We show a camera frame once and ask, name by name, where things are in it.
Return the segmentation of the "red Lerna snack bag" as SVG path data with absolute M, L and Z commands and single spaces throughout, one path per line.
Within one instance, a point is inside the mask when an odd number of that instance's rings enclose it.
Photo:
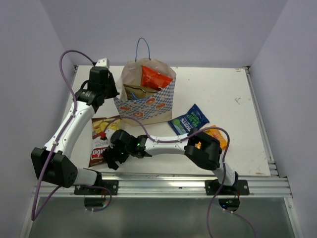
M 149 67 L 142 66 L 141 86 L 160 91 L 172 81 L 172 78 L 160 74 Z

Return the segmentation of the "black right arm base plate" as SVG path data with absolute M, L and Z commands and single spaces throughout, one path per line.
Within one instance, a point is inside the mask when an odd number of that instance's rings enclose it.
M 220 183 L 217 179 L 205 181 L 206 195 L 213 196 L 220 188 Z M 218 195 L 249 195 L 249 186 L 246 180 L 238 180 L 233 186 L 224 185 Z

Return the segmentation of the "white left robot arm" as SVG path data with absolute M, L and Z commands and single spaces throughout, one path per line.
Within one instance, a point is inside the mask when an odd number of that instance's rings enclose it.
M 69 188 L 85 185 L 96 195 L 102 191 L 103 182 L 98 173 L 76 167 L 70 157 L 81 132 L 106 99 L 118 95 L 112 73 L 107 67 L 94 66 L 89 78 L 73 94 L 68 114 L 53 137 L 41 148 L 34 148 L 31 160 L 39 181 Z

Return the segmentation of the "blue checkered paper bag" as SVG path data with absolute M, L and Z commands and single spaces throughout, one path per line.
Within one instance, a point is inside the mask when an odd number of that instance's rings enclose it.
M 124 84 L 141 86 L 142 66 L 166 75 L 173 81 L 156 94 L 142 100 L 128 100 Z M 132 117 L 142 124 L 165 122 L 172 118 L 176 73 L 166 63 L 151 57 L 148 42 L 141 37 L 137 41 L 135 58 L 126 63 L 117 81 L 120 95 L 115 97 L 114 104 L 122 117 Z

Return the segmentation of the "blue Burts snack bag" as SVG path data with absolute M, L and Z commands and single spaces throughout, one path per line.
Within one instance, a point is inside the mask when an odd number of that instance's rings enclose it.
M 186 114 L 168 121 L 168 124 L 177 135 L 183 135 L 193 128 L 200 129 L 209 122 L 201 109 L 194 104 Z

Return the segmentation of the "light blue cassava chips bag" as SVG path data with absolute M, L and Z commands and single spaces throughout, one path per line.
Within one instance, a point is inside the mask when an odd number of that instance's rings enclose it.
M 127 84 L 124 84 L 123 86 L 124 86 L 128 100 L 142 100 L 158 92 L 158 90 L 144 87 L 144 86 L 127 85 Z

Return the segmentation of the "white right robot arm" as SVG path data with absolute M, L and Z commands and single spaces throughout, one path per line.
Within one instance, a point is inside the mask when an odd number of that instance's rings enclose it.
M 106 132 L 109 146 L 102 152 L 102 158 L 108 167 L 118 169 L 118 163 L 124 163 L 129 156 L 136 158 L 156 155 L 184 155 L 203 170 L 212 171 L 218 178 L 220 188 L 225 194 L 233 194 L 238 189 L 238 174 L 225 163 L 225 152 L 219 140 L 196 128 L 189 133 L 174 137 L 134 137 L 120 129 Z

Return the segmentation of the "yellow snack bag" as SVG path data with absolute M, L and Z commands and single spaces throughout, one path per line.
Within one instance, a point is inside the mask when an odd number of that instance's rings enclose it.
M 219 129 L 207 129 L 198 133 L 197 135 L 200 135 L 201 133 L 205 133 L 218 140 L 223 151 L 227 148 L 227 139 L 224 137 L 223 132 L 221 132 Z

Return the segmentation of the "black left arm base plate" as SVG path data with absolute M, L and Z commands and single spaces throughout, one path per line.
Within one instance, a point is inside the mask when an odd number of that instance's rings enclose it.
M 77 185 L 74 189 L 75 195 L 117 195 L 119 188 L 118 180 L 102 180 L 97 185 Z

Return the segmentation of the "Chuba cassava chips bag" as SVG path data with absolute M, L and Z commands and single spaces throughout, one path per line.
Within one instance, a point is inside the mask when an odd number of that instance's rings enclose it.
M 112 123 L 113 118 L 93 118 L 92 119 L 92 151 L 90 154 L 89 167 L 103 163 L 103 151 L 108 147 L 108 142 L 103 139 L 105 137 L 105 128 L 118 130 L 121 128 L 121 119 Z

